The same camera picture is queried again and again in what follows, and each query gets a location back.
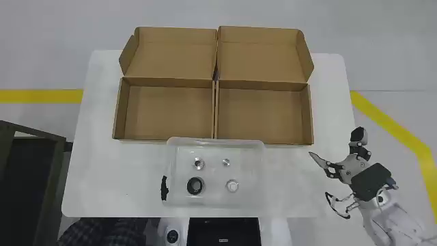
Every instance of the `brown cardboard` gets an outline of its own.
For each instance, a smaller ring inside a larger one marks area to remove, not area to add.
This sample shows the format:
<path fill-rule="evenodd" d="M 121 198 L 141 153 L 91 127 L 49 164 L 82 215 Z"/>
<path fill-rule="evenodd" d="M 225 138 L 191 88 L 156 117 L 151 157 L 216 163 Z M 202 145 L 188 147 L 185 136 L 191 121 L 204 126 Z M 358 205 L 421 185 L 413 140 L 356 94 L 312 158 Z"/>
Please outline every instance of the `brown cardboard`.
<path fill-rule="evenodd" d="M 297 29 L 220 27 L 214 136 L 313 144 L 313 63 Z"/>
<path fill-rule="evenodd" d="M 213 137 L 215 29 L 136 28 L 119 58 L 115 139 Z"/>

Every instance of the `black rubber ring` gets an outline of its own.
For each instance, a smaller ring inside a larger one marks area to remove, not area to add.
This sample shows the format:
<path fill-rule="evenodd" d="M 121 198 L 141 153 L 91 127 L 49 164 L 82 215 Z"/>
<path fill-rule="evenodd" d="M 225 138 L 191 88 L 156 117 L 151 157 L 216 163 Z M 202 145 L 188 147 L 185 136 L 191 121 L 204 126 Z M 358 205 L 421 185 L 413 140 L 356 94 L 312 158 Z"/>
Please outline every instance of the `black rubber ring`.
<path fill-rule="evenodd" d="M 198 182 L 200 184 L 200 187 L 198 189 L 194 189 L 193 185 Z M 191 179 L 188 180 L 188 182 L 186 183 L 186 190 L 191 194 L 191 195 L 199 195 L 204 188 L 205 184 L 203 183 L 203 180 L 199 177 L 193 177 Z"/>

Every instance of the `table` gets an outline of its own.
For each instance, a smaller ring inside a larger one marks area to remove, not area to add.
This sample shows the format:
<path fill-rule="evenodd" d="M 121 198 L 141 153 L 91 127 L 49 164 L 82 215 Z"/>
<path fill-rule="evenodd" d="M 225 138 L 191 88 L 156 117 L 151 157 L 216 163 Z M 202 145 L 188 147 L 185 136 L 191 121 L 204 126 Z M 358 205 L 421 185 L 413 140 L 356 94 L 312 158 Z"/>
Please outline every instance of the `table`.
<path fill-rule="evenodd" d="M 333 215 L 324 192 L 350 190 L 327 178 L 309 157 L 332 162 L 348 154 L 354 116 L 344 60 L 312 54 L 309 79 L 313 107 L 312 146 L 267 146 L 266 173 L 272 185 L 261 210 L 164 206 L 160 181 L 165 143 L 112 139 L 121 51 L 94 51 L 89 61 L 62 211 L 67 217 L 324 217 Z"/>

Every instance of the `clear plastic container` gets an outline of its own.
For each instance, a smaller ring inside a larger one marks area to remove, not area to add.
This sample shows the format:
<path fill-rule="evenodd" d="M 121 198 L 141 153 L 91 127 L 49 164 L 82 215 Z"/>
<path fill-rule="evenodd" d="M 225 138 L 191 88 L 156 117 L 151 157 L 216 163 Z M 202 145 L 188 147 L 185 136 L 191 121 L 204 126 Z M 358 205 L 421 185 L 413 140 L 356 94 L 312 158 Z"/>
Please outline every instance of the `clear plastic container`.
<path fill-rule="evenodd" d="M 170 138 L 164 204 L 259 207 L 264 148 L 262 141 Z"/>

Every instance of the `plaid fabric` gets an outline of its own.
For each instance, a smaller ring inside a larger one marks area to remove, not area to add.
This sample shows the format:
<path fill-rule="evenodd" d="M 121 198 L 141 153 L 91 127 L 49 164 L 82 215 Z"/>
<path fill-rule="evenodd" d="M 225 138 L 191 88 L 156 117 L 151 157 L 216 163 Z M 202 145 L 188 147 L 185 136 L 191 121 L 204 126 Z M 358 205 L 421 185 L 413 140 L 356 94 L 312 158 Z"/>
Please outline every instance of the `plaid fabric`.
<path fill-rule="evenodd" d="M 58 246 L 144 246 L 147 219 L 84 217 L 71 225 Z"/>

